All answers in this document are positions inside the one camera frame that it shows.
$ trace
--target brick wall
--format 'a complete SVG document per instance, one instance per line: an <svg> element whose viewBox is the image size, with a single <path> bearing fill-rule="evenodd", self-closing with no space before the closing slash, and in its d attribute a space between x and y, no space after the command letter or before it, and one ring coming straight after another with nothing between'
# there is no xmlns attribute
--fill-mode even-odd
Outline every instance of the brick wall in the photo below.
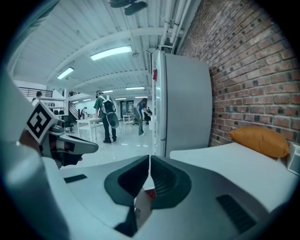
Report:
<svg viewBox="0 0 300 240"><path fill-rule="evenodd" d="M255 125L300 143L300 71L274 20L251 0L202 0L180 55L208 63L213 89L210 146Z"/></svg>

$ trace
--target white floor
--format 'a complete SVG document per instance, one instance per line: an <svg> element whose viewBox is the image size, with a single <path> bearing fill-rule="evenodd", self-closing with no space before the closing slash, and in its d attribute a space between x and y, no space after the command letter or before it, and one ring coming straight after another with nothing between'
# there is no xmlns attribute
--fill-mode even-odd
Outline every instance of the white floor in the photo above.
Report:
<svg viewBox="0 0 300 240"><path fill-rule="evenodd" d="M104 127L100 127L96 130L97 140L96 143L99 146L99 149L95 153L84 154L82 156L83 160L78 162L77 165L69 165L62 167L63 169L68 168L80 168L94 165L102 165L108 164L115 161L121 161L126 158L132 158L140 155L152 155L152 131L149 129L149 125L143 125L143 130L146 133L144 136L138 135L138 126L134 125L133 133L124 133L124 125L123 122L120 122L121 131L117 129L117 141L113 143L103 143L104 140ZM77 125L75 125L74 129L75 133L69 133L75 136L78 136ZM82 138L89 140L89 132L86 130L81 130L80 135ZM149 176L144 184L144 189L152 189L154 188L154 183L152 178Z"/></svg>

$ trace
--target green shirt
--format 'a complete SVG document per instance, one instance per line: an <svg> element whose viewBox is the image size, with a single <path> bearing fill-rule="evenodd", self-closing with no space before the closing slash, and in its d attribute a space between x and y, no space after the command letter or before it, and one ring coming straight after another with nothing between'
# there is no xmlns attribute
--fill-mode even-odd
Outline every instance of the green shirt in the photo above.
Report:
<svg viewBox="0 0 300 240"><path fill-rule="evenodd" d="M96 110L99 110L99 109L100 109L99 115L102 115L102 114L100 114L100 113L102 113L102 102L103 102L103 99L102 99L101 97L98 97L98 98L96 99L95 105L94 105L94 108L95 108Z"/></svg>

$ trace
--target black railing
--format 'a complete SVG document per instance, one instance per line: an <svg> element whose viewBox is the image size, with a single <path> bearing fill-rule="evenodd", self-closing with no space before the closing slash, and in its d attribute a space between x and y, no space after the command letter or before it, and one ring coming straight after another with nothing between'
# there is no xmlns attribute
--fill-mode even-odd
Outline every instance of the black railing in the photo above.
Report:
<svg viewBox="0 0 300 240"><path fill-rule="evenodd" d="M72 113L72 115L79 120L80 119L80 114L77 111L77 109L69 102L69 111Z"/></svg>
<svg viewBox="0 0 300 240"><path fill-rule="evenodd" d="M79 94L80 92L74 92L72 90L69 91L69 97Z"/></svg>
<svg viewBox="0 0 300 240"><path fill-rule="evenodd" d="M19 87L19 89L21 93L24 94L24 96L33 97L33 98L36 97L38 91L42 92L42 97L46 97L46 98L52 98L52 93L53 93L52 91L35 89L35 88Z"/></svg>

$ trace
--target orange pillow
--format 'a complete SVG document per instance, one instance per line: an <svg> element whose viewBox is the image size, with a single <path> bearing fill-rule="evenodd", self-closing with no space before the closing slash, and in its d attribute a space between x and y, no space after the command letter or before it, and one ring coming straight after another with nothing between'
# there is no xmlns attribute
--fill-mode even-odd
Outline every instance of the orange pillow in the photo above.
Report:
<svg viewBox="0 0 300 240"><path fill-rule="evenodd" d="M241 127L229 132L238 143L270 157L282 158L290 153L283 136L264 127Z"/></svg>

